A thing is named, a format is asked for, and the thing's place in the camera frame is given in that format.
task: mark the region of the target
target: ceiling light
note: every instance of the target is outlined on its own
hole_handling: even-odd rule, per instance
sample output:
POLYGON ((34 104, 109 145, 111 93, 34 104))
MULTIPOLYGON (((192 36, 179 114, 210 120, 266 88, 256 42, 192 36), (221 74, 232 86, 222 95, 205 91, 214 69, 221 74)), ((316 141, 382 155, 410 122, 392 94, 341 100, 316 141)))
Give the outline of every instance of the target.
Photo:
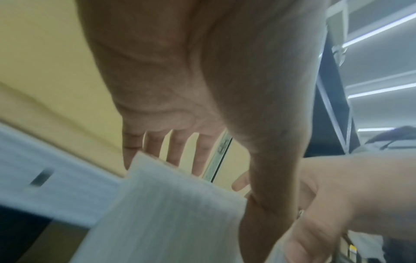
POLYGON ((389 29, 391 29, 391 28, 393 28, 395 26, 401 25, 401 24, 403 24, 403 23, 405 23, 407 21, 410 21, 410 20, 412 20, 414 18, 416 18, 416 13, 413 13, 411 15, 408 15, 408 16, 402 18, 402 19, 397 20, 396 22, 393 22, 391 24, 385 25, 385 26, 383 26, 383 27, 381 27, 379 29, 376 29, 376 30, 374 30, 374 31, 372 31, 370 33, 367 33, 365 35, 359 36, 356 39, 353 39, 351 41, 348 41, 345 44, 343 44, 342 47, 343 48, 346 48, 348 46, 351 46, 351 45, 353 45, 353 44, 355 44, 357 42, 360 42, 361 40, 364 40, 364 39, 367 39, 367 38, 372 37, 374 35, 377 35, 378 33, 381 33, 381 32, 384 32, 386 30, 389 30, 389 29))
POLYGON ((389 92, 389 91, 398 91, 398 90, 403 90, 406 88, 414 88, 414 87, 416 87, 416 83, 410 83, 410 84, 401 85, 401 86, 392 87, 392 88, 382 88, 380 90, 367 91, 367 92, 362 92, 362 93, 358 93, 354 95, 349 95, 348 98, 352 99, 352 98, 357 98, 357 97, 374 95, 374 94, 379 94, 379 93, 384 93, 384 92, 389 92))
POLYGON ((358 129, 358 132, 365 132, 365 131, 388 131, 388 130, 394 130, 395 128, 389 127, 389 128, 364 128, 364 129, 358 129))

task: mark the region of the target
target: skin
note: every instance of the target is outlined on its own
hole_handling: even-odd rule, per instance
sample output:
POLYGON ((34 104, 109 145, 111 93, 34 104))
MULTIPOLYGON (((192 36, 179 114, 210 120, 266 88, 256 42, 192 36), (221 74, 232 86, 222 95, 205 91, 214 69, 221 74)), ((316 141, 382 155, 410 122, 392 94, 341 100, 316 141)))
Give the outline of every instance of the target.
MULTIPOLYGON (((286 243, 290 263, 322 263, 347 229, 416 240, 416 154, 362 153, 301 163, 299 208, 286 243)), ((247 186, 247 174, 233 189, 247 186)))
POLYGON ((189 136, 200 134, 195 175, 225 127, 250 152, 253 193, 239 236, 246 263, 263 262, 296 216, 326 6, 326 0, 78 1, 85 36, 123 118, 126 168, 139 150, 158 156, 171 130, 167 161, 174 165, 189 136))

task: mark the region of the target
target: fingernail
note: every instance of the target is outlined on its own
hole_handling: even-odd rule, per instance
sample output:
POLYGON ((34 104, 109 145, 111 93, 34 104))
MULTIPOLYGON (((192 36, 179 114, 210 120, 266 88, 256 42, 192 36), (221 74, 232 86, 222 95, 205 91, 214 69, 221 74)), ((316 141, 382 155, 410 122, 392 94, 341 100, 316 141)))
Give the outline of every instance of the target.
POLYGON ((310 263, 312 262, 306 250, 295 241, 289 241, 286 245, 286 260, 288 263, 310 263))

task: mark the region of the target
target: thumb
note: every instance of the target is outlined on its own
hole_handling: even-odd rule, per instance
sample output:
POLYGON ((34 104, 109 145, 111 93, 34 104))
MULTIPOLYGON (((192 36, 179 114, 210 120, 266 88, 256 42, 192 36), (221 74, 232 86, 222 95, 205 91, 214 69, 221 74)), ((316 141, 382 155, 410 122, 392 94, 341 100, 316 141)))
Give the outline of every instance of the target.
POLYGON ((352 218, 353 210, 346 198, 333 191, 318 192, 286 243, 287 262, 325 262, 352 218))

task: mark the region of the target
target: white panel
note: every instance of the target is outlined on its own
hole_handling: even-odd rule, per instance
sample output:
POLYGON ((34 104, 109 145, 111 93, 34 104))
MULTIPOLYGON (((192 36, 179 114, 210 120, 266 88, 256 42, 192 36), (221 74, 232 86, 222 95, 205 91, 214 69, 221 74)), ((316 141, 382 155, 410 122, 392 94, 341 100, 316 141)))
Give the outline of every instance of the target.
POLYGON ((114 200, 121 180, 0 124, 0 205, 90 227, 114 200), (44 169, 53 174, 43 185, 31 185, 44 169))

